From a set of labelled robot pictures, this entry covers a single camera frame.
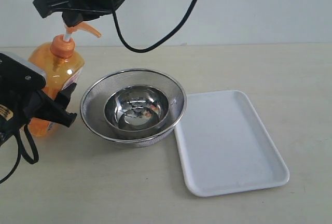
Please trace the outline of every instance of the metal mesh strainer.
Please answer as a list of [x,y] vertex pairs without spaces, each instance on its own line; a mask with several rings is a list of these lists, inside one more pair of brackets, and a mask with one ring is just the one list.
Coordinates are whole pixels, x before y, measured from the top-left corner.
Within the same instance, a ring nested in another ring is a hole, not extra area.
[[[169,101],[169,117],[155,135],[141,139],[119,139],[104,118],[104,106],[114,93],[134,85],[147,85],[161,90]],[[94,83],[82,97],[80,114],[87,128],[96,135],[115,144],[144,147],[155,144],[172,132],[185,112],[186,101],[185,91],[175,79],[159,71],[134,68],[106,75]]]

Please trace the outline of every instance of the white tray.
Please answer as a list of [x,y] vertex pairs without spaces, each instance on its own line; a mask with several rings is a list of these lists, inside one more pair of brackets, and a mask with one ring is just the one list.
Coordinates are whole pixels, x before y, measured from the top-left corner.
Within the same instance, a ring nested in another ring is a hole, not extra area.
[[289,180],[285,162],[243,92],[188,95],[175,135],[186,186],[199,197],[272,188]]

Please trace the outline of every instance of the pump dispenser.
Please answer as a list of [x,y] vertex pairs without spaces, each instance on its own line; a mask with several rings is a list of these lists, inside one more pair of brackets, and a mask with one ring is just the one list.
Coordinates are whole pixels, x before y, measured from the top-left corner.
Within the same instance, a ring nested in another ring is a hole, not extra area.
[[[29,61],[46,72],[46,86],[43,91],[53,100],[59,91],[72,83],[77,83],[84,66],[84,60],[75,50],[71,35],[77,30],[87,31],[101,37],[96,29],[81,22],[74,27],[66,27],[66,33],[56,36],[52,42],[44,43],[33,51]],[[34,136],[45,136],[54,129],[55,124],[46,120],[33,118],[29,130]]]

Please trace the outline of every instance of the white wall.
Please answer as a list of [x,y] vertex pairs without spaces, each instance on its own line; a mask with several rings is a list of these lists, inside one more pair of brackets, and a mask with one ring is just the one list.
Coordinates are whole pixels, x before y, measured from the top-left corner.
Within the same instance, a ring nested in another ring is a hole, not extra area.
[[[37,46],[62,33],[60,13],[42,19],[33,0],[0,0],[0,47]],[[127,0],[117,11],[132,45],[150,45],[182,18],[191,0]],[[189,21],[165,45],[332,41],[332,0],[199,0]],[[90,22],[100,39],[78,32],[79,46],[121,46],[113,19]]]

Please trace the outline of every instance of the orange liquid soap bottle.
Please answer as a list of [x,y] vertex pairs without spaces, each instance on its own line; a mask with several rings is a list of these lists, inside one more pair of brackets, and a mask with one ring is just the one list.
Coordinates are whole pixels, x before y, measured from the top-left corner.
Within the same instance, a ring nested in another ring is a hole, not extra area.
[[[45,71],[47,78],[43,91],[53,100],[59,91],[77,82],[84,66],[84,60],[75,51],[75,42],[71,38],[72,33],[77,30],[84,30],[101,37],[101,33],[85,22],[74,27],[66,26],[65,35],[58,35],[52,42],[40,45],[29,57],[30,62]],[[54,125],[52,122],[33,118],[29,130],[32,135],[41,137],[49,134]]]

